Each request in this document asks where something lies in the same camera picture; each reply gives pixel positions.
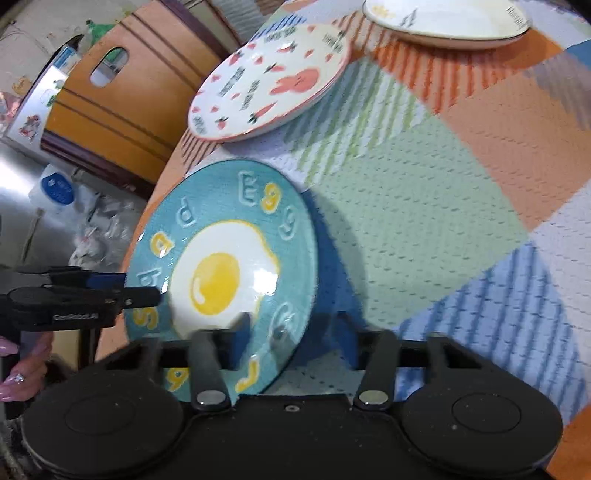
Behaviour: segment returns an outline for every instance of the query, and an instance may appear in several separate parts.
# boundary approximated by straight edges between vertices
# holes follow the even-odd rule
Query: wooden chair
[[[74,67],[41,148],[148,198],[187,128],[193,96],[228,55],[176,0],[153,0]]]

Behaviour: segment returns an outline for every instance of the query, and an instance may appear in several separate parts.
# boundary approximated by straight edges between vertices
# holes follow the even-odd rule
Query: round rubber pad
[[[22,417],[26,447],[49,470],[75,478],[131,473],[178,437],[174,396],[126,371],[79,374],[46,391]]]
[[[562,434],[554,404],[510,375],[456,371],[402,406],[402,426],[423,454],[465,475],[514,475],[540,466]]]

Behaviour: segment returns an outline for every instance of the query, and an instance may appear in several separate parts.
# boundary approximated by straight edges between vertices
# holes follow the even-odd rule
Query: green fabric
[[[393,327],[527,240],[509,200],[437,117],[312,188],[365,319]]]

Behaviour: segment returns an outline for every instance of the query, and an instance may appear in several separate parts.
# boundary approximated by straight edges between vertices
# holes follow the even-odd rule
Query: egg yolk design
[[[232,255],[217,252],[201,260],[191,280],[193,307],[203,315],[223,312],[233,300],[240,283],[240,266]]]

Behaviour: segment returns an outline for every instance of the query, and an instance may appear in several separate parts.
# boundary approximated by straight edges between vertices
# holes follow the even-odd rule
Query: blue label
[[[69,205],[74,201],[72,185],[61,173],[52,173],[41,179],[41,188],[54,202]]]

